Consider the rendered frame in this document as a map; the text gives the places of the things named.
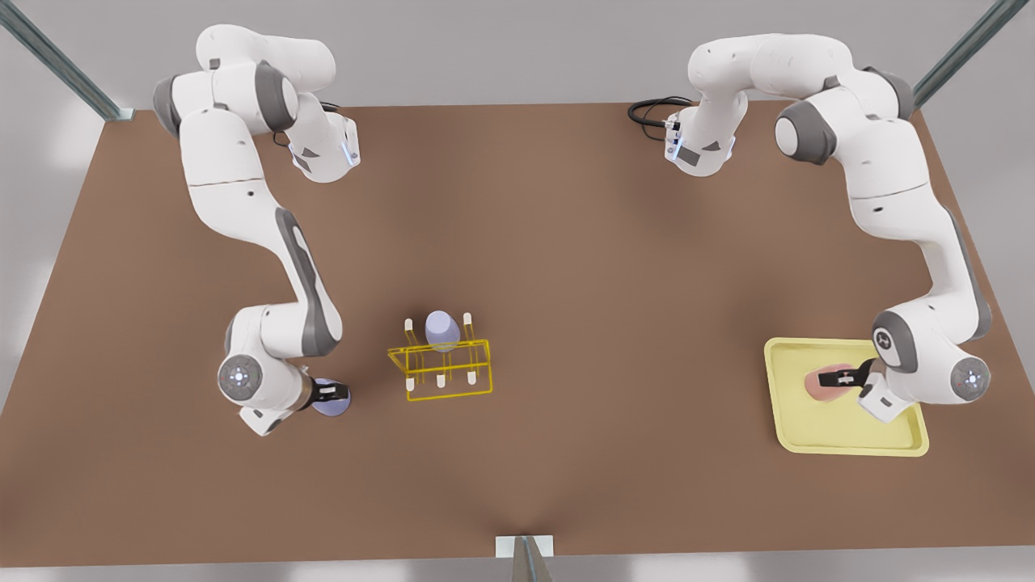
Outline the lavender cup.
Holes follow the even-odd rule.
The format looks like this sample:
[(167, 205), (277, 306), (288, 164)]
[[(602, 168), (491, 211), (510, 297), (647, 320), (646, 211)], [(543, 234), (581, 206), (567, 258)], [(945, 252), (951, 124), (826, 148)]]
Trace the lavender cup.
[[(332, 379), (326, 379), (326, 378), (314, 378), (313, 382), (314, 381), (334, 381), (334, 380), (332, 380)], [(326, 404), (323, 404), (323, 405), (317, 404), (315, 406), (310, 405), (310, 408), (314, 408), (315, 411), (320, 412), (321, 414), (323, 414), (325, 416), (336, 417), (336, 416), (339, 416), (341, 414), (343, 414), (345, 411), (348, 410), (348, 408), (350, 407), (351, 402), (347, 406), (344, 405), (344, 402), (339, 402), (339, 403), (326, 403)]]
[(435, 310), (426, 317), (425, 338), (435, 351), (450, 352), (461, 342), (461, 327), (450, 314)]

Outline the pink cup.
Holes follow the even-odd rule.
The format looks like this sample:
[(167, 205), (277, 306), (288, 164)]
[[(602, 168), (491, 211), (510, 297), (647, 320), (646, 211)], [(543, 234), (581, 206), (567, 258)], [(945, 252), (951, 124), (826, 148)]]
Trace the pink cup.
[(809, 397), (814, 398), (814, 400), (817, 400), (818, 402), (830, 402), (838, 400), (842, 398), (845, 394), (850, 394), (854, 390), (855, 387), (851, 387), (850, 390), (821, 390), (821, 388), (817, 387), (817, 370), (820, 368), (814, 369), (814, 371), (810, 371), (805, 375), (805, 390), (809, 394)]

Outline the yellow tray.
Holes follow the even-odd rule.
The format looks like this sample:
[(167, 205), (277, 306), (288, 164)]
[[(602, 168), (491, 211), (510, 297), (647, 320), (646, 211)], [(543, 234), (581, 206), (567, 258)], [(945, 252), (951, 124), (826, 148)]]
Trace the yellow tray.
[(918, 404), (883, 423), (858, 405), (857, 386), (830, 401), (816, 400), (806, 391), (806, 375), (814, 369), (840, 362), (856, 367), (875, 357), (869, 340), (776, 336), (765, 343), (763, 352), (776, 436), (785, 449), (910, 458), (929, 450), (927, 425)]

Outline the silver frame post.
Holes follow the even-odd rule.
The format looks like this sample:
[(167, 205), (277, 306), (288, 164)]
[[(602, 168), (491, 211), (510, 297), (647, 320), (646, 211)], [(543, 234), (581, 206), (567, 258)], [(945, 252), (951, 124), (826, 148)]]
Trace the silver frame post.
[(914, 86), (914, 110), (919, 110), (946, 82), (962, 70), (962, 66), (986, 47), (1007, 23), (1012, 21), (1030, 0), (995, 0), (988, 10), (962, 34), (959, 40)]
[(496, 558), (511, 559), (510, 582), (554, 582), (546, 558), (555, 555), (553, 535), (495, 537)]
[(77, 67), (73, 60), (57, 48), (11, 0), (0, 0), (0, 26), (45, 64), (49, 71), (55, 74), (79, 99), (99, 114), (103, 121), (134, 120), (134, 109), (119, 107), (106, 95), (96, 82)]

